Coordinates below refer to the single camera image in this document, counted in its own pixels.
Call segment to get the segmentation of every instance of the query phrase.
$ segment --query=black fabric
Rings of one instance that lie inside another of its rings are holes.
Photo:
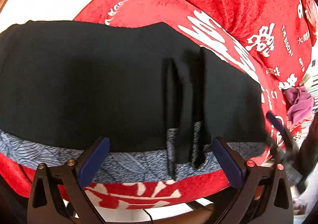
[[[166,148],[177,162],[200,144],[265,140],[258,83],[165,23],[141,28],[76,21],[14,25],[0,35],[0,128],[56,147],[112,152]]]

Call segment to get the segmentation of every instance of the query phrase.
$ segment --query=silver bolt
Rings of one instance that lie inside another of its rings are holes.
[[[45,164],[44,163],[40,163],[39,165],[38,165],[38,168],[39,169],[43,169],[45,167]]]
[[[73,166],[75,164],[75,160],[74,159],[70,159],[67,161],[67,165],[68,166]]]
[[[246,165],[248,165],[249,167],[253,167],[253,166],[255,166],[255,162],[252,161],[252,160],[248,160],[248,161],[246,162]]]
[[[284,166],[283,166],[282,164],[277,164],[277,168],[278,168],[279,170],[284,170]]]

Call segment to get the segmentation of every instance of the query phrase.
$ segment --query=purple cloth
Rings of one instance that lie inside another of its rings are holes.
[[[311,114],[314,98],[307,92],[304,86],[291,87],[284,91],[284,95],[292,105],[287,116],[292,124],[296,124]]]

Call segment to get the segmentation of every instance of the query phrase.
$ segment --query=red blanket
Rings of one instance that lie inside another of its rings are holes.
[[[70,20],[125,27],[165,22],[260,83],[264,113],[272,110],[283,124],[288,119],[281,89],[300,83],[311,58],[300,0],[93,0]],[[282,146],[269,122],[266,128]],[[266,156],[267,151],[257,163]],[[1,175],[29,196],[34,170],[0,159]],[[131,209],[192,201],[227,186],[220,170],[178,182],[92,184],[86,193],[94,205]]]

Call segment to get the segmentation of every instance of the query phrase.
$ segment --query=black cable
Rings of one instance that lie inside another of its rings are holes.
[[[154,221],[152,220],[152,216],[149,214],[149,212],[147,212],[145,209],[143,209],[143,211],[147,213],[147,215],[150,217],[151,224],[154,224]]]

